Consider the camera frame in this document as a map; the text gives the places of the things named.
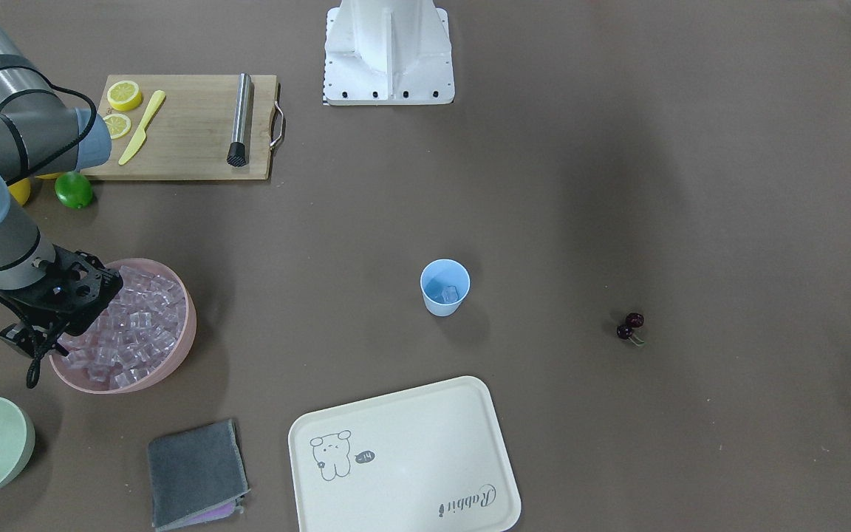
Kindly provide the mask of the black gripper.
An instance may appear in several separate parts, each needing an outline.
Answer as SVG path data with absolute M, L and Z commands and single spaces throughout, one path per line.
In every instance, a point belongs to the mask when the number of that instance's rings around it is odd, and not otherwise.
M 0 339 L 30 359 L 69 354 L 61 337 L 81 336 L 122 290 L 123 277 L 96 256 L 58 247 L 56 259 L 39 259 L 44 277 L 17 290 L 0 290 L 21 316 Z

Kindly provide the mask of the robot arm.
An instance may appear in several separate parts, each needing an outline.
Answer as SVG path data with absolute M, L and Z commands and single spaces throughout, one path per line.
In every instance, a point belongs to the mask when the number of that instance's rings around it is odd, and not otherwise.
M 123 286 L 96 256 L 54 245 L 9 192 L 22 179 L 109 160 L 97 105 L 48 80 L 0 27 L 0 303 L 17 319 L 1 339 L 34 361 L 65 354 Z

